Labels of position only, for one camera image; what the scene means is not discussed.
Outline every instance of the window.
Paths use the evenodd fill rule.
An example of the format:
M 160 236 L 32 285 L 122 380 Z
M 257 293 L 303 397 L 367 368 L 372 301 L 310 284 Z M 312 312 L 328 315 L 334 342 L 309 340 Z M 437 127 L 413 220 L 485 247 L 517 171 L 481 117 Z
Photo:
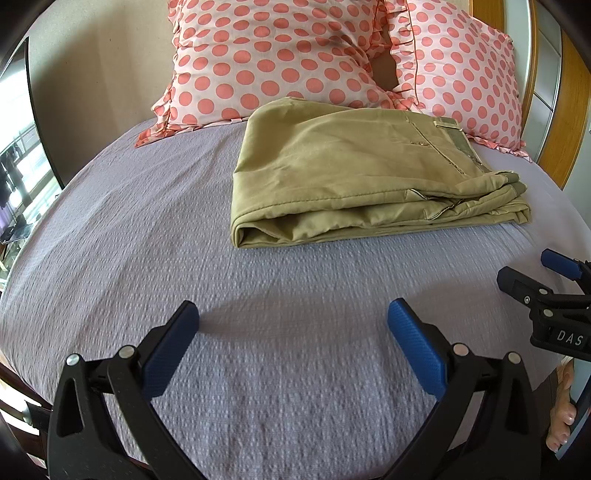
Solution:
M 60 185 L 39 139 L 25 58 L 28 43 L 0 77 L 0 290 L 18 251 L 56 197 Z

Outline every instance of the polka dot pillowcase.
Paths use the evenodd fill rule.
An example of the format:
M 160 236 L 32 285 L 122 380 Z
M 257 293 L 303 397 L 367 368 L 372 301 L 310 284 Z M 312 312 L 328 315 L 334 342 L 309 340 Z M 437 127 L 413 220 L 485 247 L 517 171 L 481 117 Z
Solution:
M 393 108 L 371 78 L 378 0 L 169 0 L 174 73 L 136 147 L 240 121 L 285 96 Z
M 395 107 L 450 116 L 476 142 L 526 157 L 511 38 L 449 2 L 393 1 Z

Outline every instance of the bed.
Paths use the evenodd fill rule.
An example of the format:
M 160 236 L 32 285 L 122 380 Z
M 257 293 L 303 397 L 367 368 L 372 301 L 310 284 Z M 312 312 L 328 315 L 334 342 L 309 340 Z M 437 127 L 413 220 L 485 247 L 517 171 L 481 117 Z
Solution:
M 71 180 L 2 294 L 0 349 L 45 399 L 69 353 L 112 355 L 191 300 L 200 332 L 153 405 L 195 465 L 208 478 L 361 480 L 385 472 L 434 404 L 388 333 L 391 300 L 404 297 L 479 355 L 519 352 L 533 388 L 560 362 L 529 344 L 527 308 L 495 282 L 510 265 L 574 293 L 542 267 L 541 251 L 591 258 L 591 231 L 536 163 L 474 145 L 528 186 L 529 224 L 240 250 L 229 216 L 246 122 L 133 149 L 152 124 Z

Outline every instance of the khaki pants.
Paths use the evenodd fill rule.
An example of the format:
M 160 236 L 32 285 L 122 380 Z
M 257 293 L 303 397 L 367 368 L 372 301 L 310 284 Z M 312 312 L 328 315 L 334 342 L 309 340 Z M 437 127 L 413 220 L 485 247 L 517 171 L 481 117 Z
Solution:
M 284 98 L 248 120 L 232 242 L 280 247 L 524 223 L 516 173 L 491 172 L 450 118 Z

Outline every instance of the label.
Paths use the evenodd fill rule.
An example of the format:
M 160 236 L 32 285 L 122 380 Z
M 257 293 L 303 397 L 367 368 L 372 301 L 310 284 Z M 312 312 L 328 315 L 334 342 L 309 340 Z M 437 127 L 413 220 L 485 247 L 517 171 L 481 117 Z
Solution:
M 555 327 L 550 334 L 550 342 L 575 350 L 583 350 L 589 337 L 563 328 Z

